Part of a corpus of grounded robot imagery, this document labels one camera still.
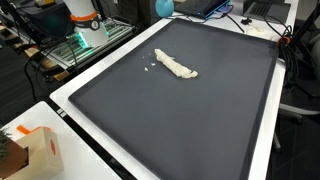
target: green light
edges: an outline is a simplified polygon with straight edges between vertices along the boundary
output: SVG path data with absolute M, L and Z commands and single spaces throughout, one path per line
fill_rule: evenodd
M 87 48 L 89 47 L 88 43 L 86 42 L 86 40 L 84 39 L 83 35 L 81 32 L 79 32 L 77 35 L 77 38 L 78 38 L 78 41 L 79 41 L 79 44 L 82 48 Z
M 90 49 L 89 51 L 87 51 L 87 53 L 88 53 L 89 55 L 91 55 L 91 54 L 93 54 L 94 52 L 93 52 L 92 49 Z
M 104 31 L 106 32 L 106 34 L 109 35 L 110 33 L 107 31 L 106 26 L 103 23 L 101 23 L 101 25 L 102 25 Z

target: wire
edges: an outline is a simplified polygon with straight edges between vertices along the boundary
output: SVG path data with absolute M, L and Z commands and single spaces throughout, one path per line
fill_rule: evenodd
M 71 25 L 71 21 L 69 21 L 69 22 L 68 22 L 68 25 L 67 25 L 67 29 L 66 29 L 65 34 L 64 34 L 62 37 L 56 37 L 56 36 L 53 36 L 53 35 L 50 35 L 50 34 L 48 34 L 48 33 L 45 33 L 45 32 L 43 32 L 43 31 L 41 31 L 39 28 L 37 28 L 37 26 L 35 26 L 35 25 L 32 24 L 32 23 L 30 23 L 30 25 L 32 25 L 32 27 L 33 27 L 34 29 L 36 29 L 36 31 L 38 31 L 39 33 L 44 34 L 44 35 L 46 35 L 46 36 L 51 37 L 51 38 L 54 39 L 53 41 L 48 42 L 48 43 L 50 43 L 50 44 L 45 44 L 45 46 L 49 46 L 49 47 L 52 46 L 53 44 L 57 43 L 57 42 L 61 42 L 62 40 L 64 40 L 64 39 L 66 38 L 69 30 L 70 30 L 70 27 L 72 27 L 72 26 L 70 26 L 70 25 Z
M 310 50 L 308 49 L 308 47 L 302 41 L 300 41 L 300 43 L 302 44 L 302 46 L 305 48 L 305 50 L 309 54 L 309 57 L 310 57 L 310 60 L 311 60 L 311 63 L 312 63 L 312 67 L 315 68 L 315 70 L 317 70 L 318 69 L 317 62 L 314 60 Z
M 39 72 L 39 69 L 40 69 L 40 66 L 42 64 L 42 62 L 49 56 L 49 54 L 51 54 L 57 47 L 59 46 L 59 43 L 57 43 L 40 61 L 39 61 L 39 64 L 36 68 L 36 82 L 37 82 L 37 85 L 41 88 L 41 90 L 43 92 L 46 92 L 46 90 L 40 85 L 40 82 L 39 82 L 39 79 L 38 79 L 38 72 Z
M 72 55 L 73 55 L 73 59 L 74 59 L 74 63 L 75 63 L 75 68 L 76 68 L 76 71 L 77 71 L 77 74 L 79 75 L 79 66 L 78 66 L 78 60 L 77 60 L 77 57 L 76 55 L 74 54 L 74 51 L 72 49 L 72 47 L 70 46 L 70 44 L 68 42 L 66 42 L 66 44 L 69 46 L 71 52 L 72 52 Z
M 188 15 L 185 15 L 185 14 L 174 15 L 174 16 L 166 17 L 166 18 L 164 18 L 164 19 L 175 19 L 175 17 L 183 17 L 183 16 L 187 17 Z
M 35 56 L 38 56 L 38 55 L 40 55 L 40 54 L 41 54 L 41 51 L 39 51 L 39 52 L 35 53 L 34 55 L 32 55 L 32 56 L 28 59 L 28 61 L 26 62 L 26 64 L 24 65 L 24 73 L 26 74 L 26 76 L 27 76 L 27 78 L 28 78 L 28 81 L 29 81 L 29 83 L 30 83 L 31 92 L 32 92 L 32 97 L 33 97 L 33 100 L 34 100 L 35 103 L 37 103 L 38 100 L 37 100 L 37 98 L 36 98 L 36 93 L 35 93 L 34 85 L 33 85 L 33 82 L 32 82 L 32 80 L 31 80 L 31 78 L 30 78 L 30 76 L 29 76 L 29 74 L 28 74 L 28 69 L 27 69 L 27 68 L 28 68 L 28 64 L 30 63 L 31 59 L 35 58 Z
M 32 40 L 32 38 L 31 38 L 31 37 L 29 37 L 28 44 L 31 44 L 31 40 Z
M 19 37 L 19 41 L 20 41 L 20 43 L 21 43 L 21 45 L 22 45 L 22 44 L 23 44 L 23 42 L 22 42 L 22 39 L 21 39 L 20 30 L 19 30 L 19 27 L 18 27 L 17 21 L 16 21 L 15 19 L 13 19 L 13 22 L 14 22 L 14 26 L 16 26 L 17 34 L 18 34 L 18 37 Z
M 295 46 L 293 46 L 293 47 L 290 46 L 290 40 L 293 37 L 292 26 L 286 26 L 283 22 L 281 22 L 279 19 L 277 19 L 275 17 L 272 17 L 272 16 L 267 16 L 267 17 L 276 20 L 282 26 L 285 27 L 284 32 L 281 34 L 267 21 L 266 16 L 264 17 L 264 20 L 267 23 L 267 25 L 280 36 L 280 39 L 278 41 L 279 51 L 280 51 L 280 55 L 282 56 L 283 60 L 285 61 L 285 65 L 286 65 L 284 87 L 289 89 L 289 92 L 290 92 L 290 91 L 292 91 L 292 89 L 294 89 L 296 80 L 298 79 L 298 76 L 299 76 L 298 61 L 304 63 L 305 65 L 307 65 L 308 67 L 311 67 L 313 69 L 317 69 L 318 67 L 317 67 L 309 49 L 301 41 L 300 41 L 301 44 L 304 46 L 304 48 L 306 49 L 306 51 L 310 55 L 310 59 L 311 59 L 312 64 L 310 64 L 309 62 L 304 60 L 302 57 L 300 57 L 295 52 L 295 50 L 294 50 Z
M 234 20 L 232 19 L 232 17 L 230 17 L 228 14 L 226 15 L 232 22 L 234 22 L 234 24 L 236 24 L 238 26 L 238 28 L 242 31 L 242 33 L 244 33 L 244 30 L 241 28 L 241 26 Z
M 231 9 L 228 12 L 217 11 L 217 12 L 222 13 L 222 15 L 220 17 L 211 17 L 211 18 L 205 19 L 204 21 L 193 21 L 192 19 L 190 19 L 190 15 L 178 15 L 178 16 L 186 16 L 186 18 L 191 22 L 204 24 L 204 23 L 206 23 L 207 21 L 209 21 L 211 19 L 222 19 L 222 18 L 226 17 L 233 10 L 234 6 L 233 5 L 229 5 L 229 6 L 226 6 L 226 7 L 231 7 Z

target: dark gray tray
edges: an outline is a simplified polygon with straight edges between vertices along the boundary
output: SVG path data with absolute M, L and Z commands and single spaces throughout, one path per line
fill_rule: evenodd
M 176 19 L 69 99 L 161 179 L 246 179 L 274 45 Z M 175 77 L 155 48 L 199 76 Z

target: white table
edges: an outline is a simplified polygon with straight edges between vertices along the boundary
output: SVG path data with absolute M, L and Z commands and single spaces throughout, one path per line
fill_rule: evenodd
M 4 126 L 9 128 L 13 140 L 24 136 L 16 130 L 19 125 L 29 130 L 46 126 L 57 134 L 64 170 L 53 180 L 121 179 L 45 102 L 36 104 Z
M 289 18 L 287 24 L 294 25 L 295 16 L 297 12 L 298 0 L 287 0 L 286 2 L 292 3 L 291 10 L 289 13 Z M 242 10 L 239 8 L 240 3 L 234 3 L 234 11 L 230 16 L 240 24 Z M 132 39 L 130 42 L 126 43 L 97 64 L 80 74 L 78 77 L 74 78 L 72 81 L 53 92 L 50 98 L 56 102 L 70 117 L 72 117 L 85 131 L 87 131 L 102 147 L 104 147 L 117 161 L 119 161 L 130 173 L 132 173 L 136 178 L 151 180 L 158 179 L 152 172 L 150 172 L 146 167 L 144 167 L 140 162 L 138 162 L 134 157 L 132 157 L 128 152 L 126 152 L 121 146 L 119 146 L 111 137 L 100 130 L 94 123 L 92 123 L 85 115 L 83 115 L 74 105 L 68 101 L 68 97 L 75 92 L 77 89 L 82 87 L 84 84 L 89 82 L 95 76 L 100 74 L 102 71 L 107 69 L 113 63 L 121 59 L 128 52 L 133 50 L 143 41 L 148 39 L 166 24 L 170 20 L 163 19 L 141 33 L 136 38 Z M 214 26 L 222 29 L 227 29 L 230 31 L 235 31 L 242 33 L 239 28 L 228 18 L 223 18 L 219 20 L 209 20 L 205 23 L 209 26 Z M 278 31 L 283 32 L 284 27 L 278 24 L 271 23 Z M 268 33 L 260 34 L 259 37 L 264 39 L 277 40 L 278 36 L 271 31 L 267 24 L 263 21 L 253 20 L 253 25 L 260 27 L 269 31 Z M 242 28 L 248 32 L 252 27 L 241 25 Z M 262 122 L 260 126 L 260 131 L 258 135 L 258 140 L 256 143 L 255 152 L 253 155 L 252 165 L 250 169 L 249 179 L 250 180 L 263 180 L 266 177 L 268 161 L 272 146 L 273 134 L 276 124 L 276 117 L 278 113 L 278 107 L 280 102 L 280 96 L 282 91 L 283 79 L 285 74 L 285 67 L 280 61 L 277 62 L 272 82 L 270 85 L 269 95 L 266 101 L 266 106 L 264 110 L 264 115 L 262 117 Z

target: white robot part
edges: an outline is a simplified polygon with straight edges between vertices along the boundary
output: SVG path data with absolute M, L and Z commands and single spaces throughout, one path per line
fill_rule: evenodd
M 100 22 L 91 0 L 64 0 L 75 22 L 75 32 L 79 33 L 87 47 L 97 47 L 109 40 L 108 32 Z

